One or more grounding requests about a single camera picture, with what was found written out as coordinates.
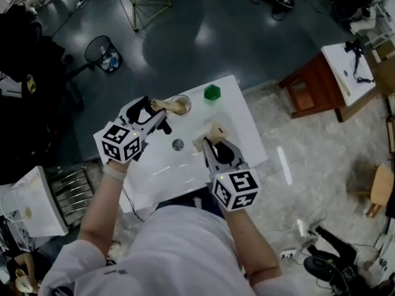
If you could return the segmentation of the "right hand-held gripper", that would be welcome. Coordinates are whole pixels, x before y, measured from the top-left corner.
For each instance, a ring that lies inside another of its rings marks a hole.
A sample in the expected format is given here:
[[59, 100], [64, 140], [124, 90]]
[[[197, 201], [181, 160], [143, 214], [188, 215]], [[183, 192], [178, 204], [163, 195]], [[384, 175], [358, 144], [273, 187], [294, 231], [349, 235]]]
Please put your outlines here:
[[213, 122], [206, 136], [192, 141], [198, 152], [203, 152], [211, 193], [226, 211], [234, 212], [251, 206], [260, 192], [256, 170], [250, 168], [240, 149], [227, 140], [228, 131]]

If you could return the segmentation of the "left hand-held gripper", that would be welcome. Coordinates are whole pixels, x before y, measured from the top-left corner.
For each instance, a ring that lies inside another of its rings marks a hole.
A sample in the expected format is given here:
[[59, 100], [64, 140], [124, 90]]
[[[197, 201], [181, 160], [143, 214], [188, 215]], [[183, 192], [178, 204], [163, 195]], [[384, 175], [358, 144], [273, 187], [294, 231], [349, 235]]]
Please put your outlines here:
[[148, 145], [146, 138], [163, 128], [167, 109], [175, 114], [188, 113], [188, 107], [182, 102], [150, 101], [147, 96], [124, 105], [114, 121], [93, 135], [101, 161], [125, 164], [137, 160]]

